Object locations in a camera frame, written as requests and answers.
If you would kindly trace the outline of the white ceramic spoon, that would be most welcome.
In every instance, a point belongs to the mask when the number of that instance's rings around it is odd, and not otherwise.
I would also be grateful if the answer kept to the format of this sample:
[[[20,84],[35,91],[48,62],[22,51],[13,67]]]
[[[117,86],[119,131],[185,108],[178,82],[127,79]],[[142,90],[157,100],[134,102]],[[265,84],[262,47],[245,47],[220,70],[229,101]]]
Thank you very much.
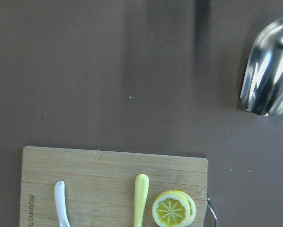
[[[60,227],[70,227],[66,211],[65,183],[58,181],[54,186],[54,199]]]

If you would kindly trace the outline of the yellow plastic knife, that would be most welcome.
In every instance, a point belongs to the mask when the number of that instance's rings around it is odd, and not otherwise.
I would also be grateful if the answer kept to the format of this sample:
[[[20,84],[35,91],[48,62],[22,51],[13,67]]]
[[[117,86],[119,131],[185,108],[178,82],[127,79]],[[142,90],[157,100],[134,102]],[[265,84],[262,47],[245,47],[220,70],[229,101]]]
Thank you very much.
[[[134,188],[134,226],[141,227],[149,190],[149,177],[139,174],[135,178]]]

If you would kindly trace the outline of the bamboo cutting board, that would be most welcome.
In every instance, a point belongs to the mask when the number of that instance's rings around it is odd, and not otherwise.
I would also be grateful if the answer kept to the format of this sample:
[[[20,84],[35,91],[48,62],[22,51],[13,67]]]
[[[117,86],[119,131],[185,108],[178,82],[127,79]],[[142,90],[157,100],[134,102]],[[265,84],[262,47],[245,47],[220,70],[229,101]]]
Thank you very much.
[[[57,227],[54,186],[65,183],[68,220],[73,227],[131,227],[134,183],[149,177],[143,226],[155,226],[152,205],[166,190],[181,190],[195,201],[192,226],[204,224],[208,161],[180,157],[68,148],[23,148],[20,219],[22,227]]]

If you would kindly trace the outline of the lower lemon slice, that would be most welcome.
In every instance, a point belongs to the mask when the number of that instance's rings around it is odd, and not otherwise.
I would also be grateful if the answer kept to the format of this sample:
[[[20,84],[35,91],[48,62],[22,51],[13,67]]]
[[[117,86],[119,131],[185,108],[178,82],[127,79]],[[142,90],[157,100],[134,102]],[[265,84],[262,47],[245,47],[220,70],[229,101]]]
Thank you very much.
[[[197,208],[194,200],[180,190],[159,194],[152,206],[152,216],[160,227],[187,227],[195,219]]]

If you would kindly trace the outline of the steel scoop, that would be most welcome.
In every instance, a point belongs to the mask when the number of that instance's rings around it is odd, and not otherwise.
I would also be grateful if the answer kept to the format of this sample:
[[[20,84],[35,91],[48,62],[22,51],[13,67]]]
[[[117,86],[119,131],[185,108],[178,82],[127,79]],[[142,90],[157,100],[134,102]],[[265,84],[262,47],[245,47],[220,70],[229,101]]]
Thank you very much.
[[[240,92],[242,106],[261,116],[283,114],[283,17],[256,37]]]

